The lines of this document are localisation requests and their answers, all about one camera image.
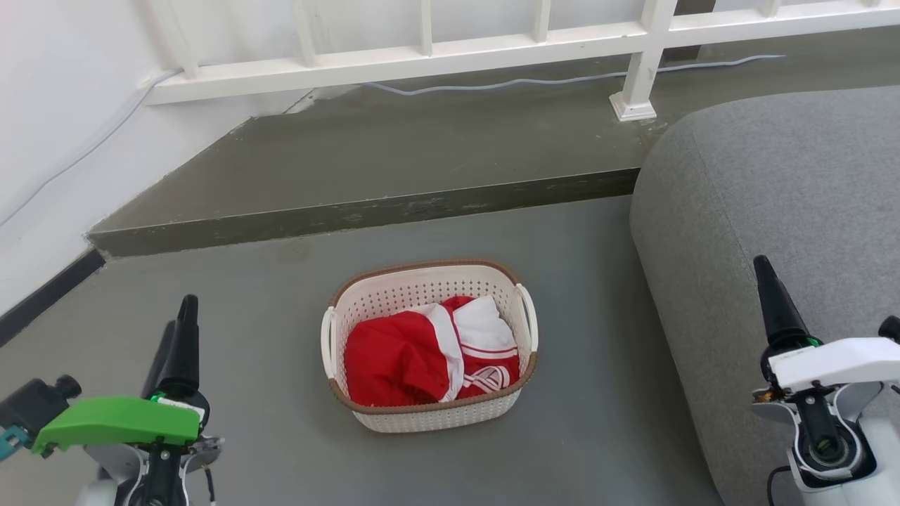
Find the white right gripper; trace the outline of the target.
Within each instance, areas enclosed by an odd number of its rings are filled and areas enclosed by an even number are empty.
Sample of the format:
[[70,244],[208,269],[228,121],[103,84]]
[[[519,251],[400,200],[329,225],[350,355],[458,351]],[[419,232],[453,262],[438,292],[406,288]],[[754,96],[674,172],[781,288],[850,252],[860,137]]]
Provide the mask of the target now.
[[806,323],[768,257],[756,256],[753,268],[768,348],[797,349],[769,359],[781,390],[774,399],[752,404],[756,416],[799,422],[800,394],[832,389],[825,395],[830,412],[857,422],[884,388],[898,388],[900,317],[887,316],[878,328],[880,337],[848,337],[810,346]]

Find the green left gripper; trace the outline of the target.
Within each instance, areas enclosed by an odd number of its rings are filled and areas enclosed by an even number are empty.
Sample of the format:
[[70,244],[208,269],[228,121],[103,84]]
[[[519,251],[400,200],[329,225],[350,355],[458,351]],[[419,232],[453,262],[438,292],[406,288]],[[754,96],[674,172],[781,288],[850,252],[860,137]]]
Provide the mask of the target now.
[[[32,407],[44,410],[33,454],[47,459],[70,446],[188,446],[199,440],[211,406],[196,393],[200,386],[198,310],[198,298],[186,295],[176,319],[166,324],[143,385],[144,399],[96,397],[70,406],[58,388],[45,382],[32,384]],[[164,368],[166,394],[155,393]],[[192,396],[177,400],[174,395]]]

